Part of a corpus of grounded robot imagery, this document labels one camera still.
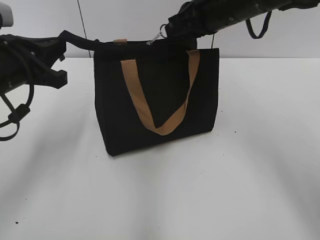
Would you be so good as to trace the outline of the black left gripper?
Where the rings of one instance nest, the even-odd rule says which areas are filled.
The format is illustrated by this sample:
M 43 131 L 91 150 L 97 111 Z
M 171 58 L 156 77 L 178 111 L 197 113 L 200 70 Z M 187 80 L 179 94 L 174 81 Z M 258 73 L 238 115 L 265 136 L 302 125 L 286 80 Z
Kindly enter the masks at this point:
M 17 51 L 30 69 L 34 83 L 60 89 L 68 83 L 64 70 L 53 70 L 56 61 L 65 59 L 66 42 L 83 50 L 97 50 L 103 46 L 99 40 L 88 40 L 64 30 L 58 37 L 28 38 L 12 34 L 0 36 L 1 43 Z

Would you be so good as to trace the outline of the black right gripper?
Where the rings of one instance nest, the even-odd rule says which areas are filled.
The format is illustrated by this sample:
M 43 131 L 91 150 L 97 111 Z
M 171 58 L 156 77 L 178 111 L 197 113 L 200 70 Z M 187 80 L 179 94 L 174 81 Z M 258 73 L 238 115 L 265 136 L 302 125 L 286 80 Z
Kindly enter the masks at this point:
M 178 13 L 168 18 L 164 25 L 166 37 L 170 39 L 198 39 L 213 35 L 211 47 L 213 47 L 217 30 L 210 30 L 206 26 L 206 17 L 200 10 L 201 3 L 198 0 L 185 2 Z

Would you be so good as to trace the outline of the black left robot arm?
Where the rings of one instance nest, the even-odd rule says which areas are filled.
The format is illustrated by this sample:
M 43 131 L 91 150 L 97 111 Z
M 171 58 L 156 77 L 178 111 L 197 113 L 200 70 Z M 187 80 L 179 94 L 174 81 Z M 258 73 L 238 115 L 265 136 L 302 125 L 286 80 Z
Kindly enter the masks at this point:
M 8 93 L 22 85 L 60 89 L 68 83 L 64 70 L 53 70 L 65 59 L 67 43 L 94 51 L 99 40 L 88 40 L 64 30 L 57 37 L 29 38 L 12 34 L 0 36 L 0 92 Z

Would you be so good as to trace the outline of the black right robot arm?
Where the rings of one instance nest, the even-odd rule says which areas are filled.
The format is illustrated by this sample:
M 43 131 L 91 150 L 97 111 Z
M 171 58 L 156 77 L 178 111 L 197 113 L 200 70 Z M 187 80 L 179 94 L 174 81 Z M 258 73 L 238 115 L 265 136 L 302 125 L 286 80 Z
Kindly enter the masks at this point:
M 218 31 L 245 22 L 252 39 L 261 39 L 268 30 L 273 10 L 311 9 L 318 0 L 192 0 L 168 19 L 166 38 L 200 38 L 214 36 Z M 266 14 L 261 32 L 254 33 L 251 18 Z

